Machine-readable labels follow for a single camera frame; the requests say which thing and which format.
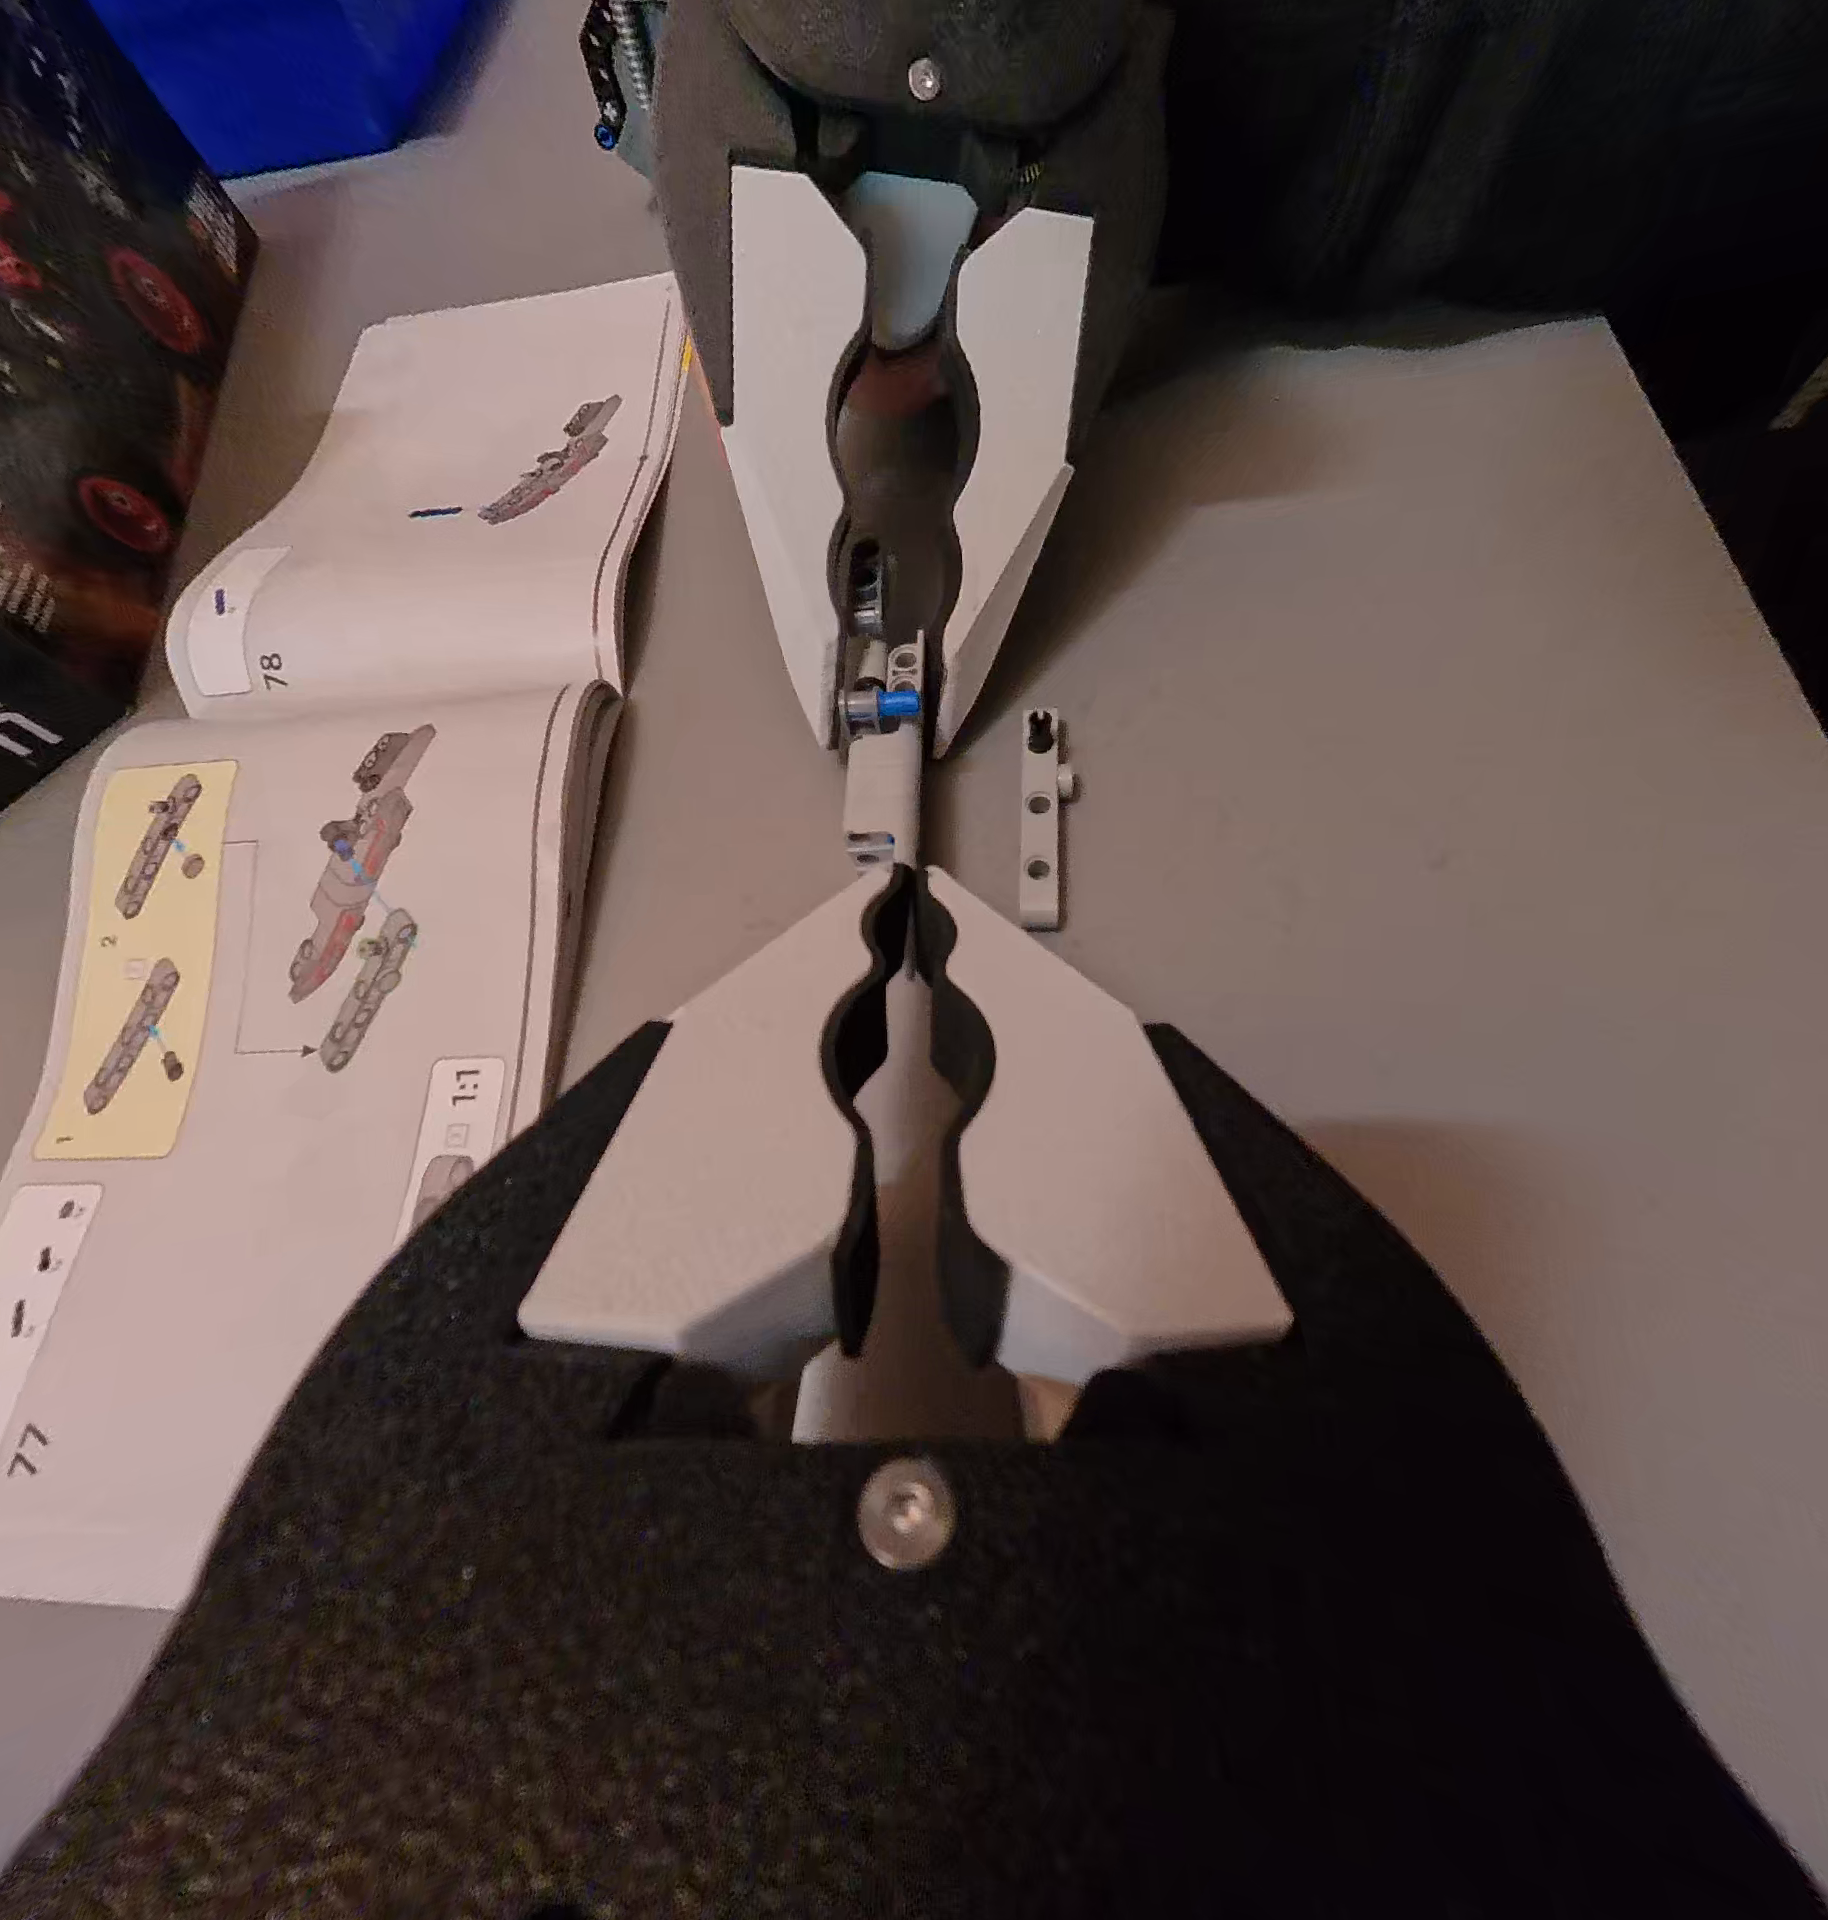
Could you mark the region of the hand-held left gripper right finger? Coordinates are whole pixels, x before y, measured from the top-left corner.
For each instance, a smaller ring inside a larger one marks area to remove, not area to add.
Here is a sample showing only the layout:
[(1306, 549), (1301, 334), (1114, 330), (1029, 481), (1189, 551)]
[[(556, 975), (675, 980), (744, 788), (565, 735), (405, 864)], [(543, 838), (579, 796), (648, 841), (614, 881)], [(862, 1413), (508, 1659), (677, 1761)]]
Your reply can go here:
[(1138, 1016), (940, 868), (916, 899), (929, 1056), (957, 1111), (936, 1279), (973, 1366), (1103, 1374), (1291, 1324)]

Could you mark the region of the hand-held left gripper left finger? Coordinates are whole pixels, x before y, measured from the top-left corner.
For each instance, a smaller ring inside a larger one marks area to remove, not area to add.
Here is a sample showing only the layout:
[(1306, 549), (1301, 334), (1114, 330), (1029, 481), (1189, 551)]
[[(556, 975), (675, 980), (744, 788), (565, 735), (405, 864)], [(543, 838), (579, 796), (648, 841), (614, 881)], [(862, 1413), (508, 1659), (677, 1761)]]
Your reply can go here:
[(878, 1189), (854, 1096), (884, 1061), (911, 904), (911, 872), (867, 874), (655, 1028), (526, 1336), (719, 1369), (862, 1351)]

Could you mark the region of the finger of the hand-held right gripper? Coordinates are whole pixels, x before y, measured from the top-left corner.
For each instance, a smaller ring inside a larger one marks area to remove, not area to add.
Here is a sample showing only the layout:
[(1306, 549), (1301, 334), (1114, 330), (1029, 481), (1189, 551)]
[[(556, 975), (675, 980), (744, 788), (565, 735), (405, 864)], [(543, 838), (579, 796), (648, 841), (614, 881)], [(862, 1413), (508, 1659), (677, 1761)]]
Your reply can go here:
[(913, 559), (929, 638), (929, 751), (947, 756), (1014, 623), (1071, 488), (1071, 418), (1094, 221), (1023, 208), (970, 244), (966, 208), (922, 208), (913, 318), (936, 323), (953, 471), (917, 481)]
[(868, 257), (792, 171), (729, 171), (731, 418), (728, 464), (788, 684), (815, 744), (835, 741), (844, 614), (831, 584), (847, 497), (837, 383), (868, 320)]

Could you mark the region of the grey toy beam with pin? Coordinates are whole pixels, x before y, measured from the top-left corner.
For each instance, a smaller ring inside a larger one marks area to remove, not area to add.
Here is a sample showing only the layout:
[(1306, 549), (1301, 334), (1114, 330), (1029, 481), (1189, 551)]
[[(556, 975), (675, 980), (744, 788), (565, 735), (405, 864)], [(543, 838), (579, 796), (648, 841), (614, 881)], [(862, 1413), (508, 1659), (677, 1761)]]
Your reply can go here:
[(1078, 799), (1064, 721), (1055, 707), (1031, 707), (1020, 721), (1020, 855), (1018, 919), (1031, 932), (1064, 926), (1064, 812)]

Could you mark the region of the grey toy brick assembly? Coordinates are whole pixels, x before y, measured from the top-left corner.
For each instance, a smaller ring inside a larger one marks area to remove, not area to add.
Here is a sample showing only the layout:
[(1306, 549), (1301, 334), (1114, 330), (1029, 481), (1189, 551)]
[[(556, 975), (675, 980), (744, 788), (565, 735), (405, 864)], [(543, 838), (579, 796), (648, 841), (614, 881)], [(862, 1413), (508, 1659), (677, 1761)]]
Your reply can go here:
[(878, 535), (847, 551), (847, 633), (835, 694), (845, 756), (844, 833), (859, 874), (920, 866), (922, 778), (938, 690), (925, 627), (895, 610), (896, 561)]

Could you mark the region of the black perforated strip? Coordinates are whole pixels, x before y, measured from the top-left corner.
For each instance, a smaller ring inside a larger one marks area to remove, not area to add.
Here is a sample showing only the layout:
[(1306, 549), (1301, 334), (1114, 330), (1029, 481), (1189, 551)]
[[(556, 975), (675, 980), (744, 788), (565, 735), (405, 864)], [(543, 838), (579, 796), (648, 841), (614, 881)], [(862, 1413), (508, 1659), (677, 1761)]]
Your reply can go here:
[(662, 2), (587, 2), (578, 47), (592, 92), (596, 145), (649, 173)]

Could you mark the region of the person's black clothing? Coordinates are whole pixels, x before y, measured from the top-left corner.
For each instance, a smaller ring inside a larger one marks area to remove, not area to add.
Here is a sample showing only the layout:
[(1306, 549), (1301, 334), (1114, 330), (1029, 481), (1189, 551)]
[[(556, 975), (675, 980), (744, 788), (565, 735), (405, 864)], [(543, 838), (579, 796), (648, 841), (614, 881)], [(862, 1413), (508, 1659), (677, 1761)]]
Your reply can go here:
[(1828, 738), (1828, 2), (1178, 6), (1158, 276), (1602, 318)]

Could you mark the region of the open instruction booklet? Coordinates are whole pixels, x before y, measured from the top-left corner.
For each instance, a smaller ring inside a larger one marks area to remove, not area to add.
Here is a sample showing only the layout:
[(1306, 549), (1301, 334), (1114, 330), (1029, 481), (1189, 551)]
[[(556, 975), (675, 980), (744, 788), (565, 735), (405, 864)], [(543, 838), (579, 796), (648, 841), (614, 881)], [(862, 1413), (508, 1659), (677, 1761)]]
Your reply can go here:
[(0, 1177), (0, 1601), (169, 1613), (280, 1405), (560, 1071), (673, 276), (361, 332), (99, 760)]

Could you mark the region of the blue plastic bin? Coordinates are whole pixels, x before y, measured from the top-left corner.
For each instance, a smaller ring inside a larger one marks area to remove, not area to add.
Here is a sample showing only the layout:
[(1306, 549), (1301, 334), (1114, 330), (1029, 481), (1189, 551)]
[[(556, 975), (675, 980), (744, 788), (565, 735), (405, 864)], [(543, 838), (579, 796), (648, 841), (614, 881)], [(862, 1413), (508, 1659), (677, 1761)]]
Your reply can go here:
[(369, 158), (412, 131), (472, 2), (92, 2), (218, 178)]

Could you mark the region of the black toy box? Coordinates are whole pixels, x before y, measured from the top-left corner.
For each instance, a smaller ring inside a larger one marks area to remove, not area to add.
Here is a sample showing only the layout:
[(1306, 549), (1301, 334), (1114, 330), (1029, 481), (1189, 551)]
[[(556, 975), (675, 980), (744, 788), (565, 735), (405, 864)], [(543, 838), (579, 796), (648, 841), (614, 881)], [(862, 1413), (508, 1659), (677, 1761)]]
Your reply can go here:
[(133, 707), (256, 256), (89, 6), (0, 2), (0, 815)]

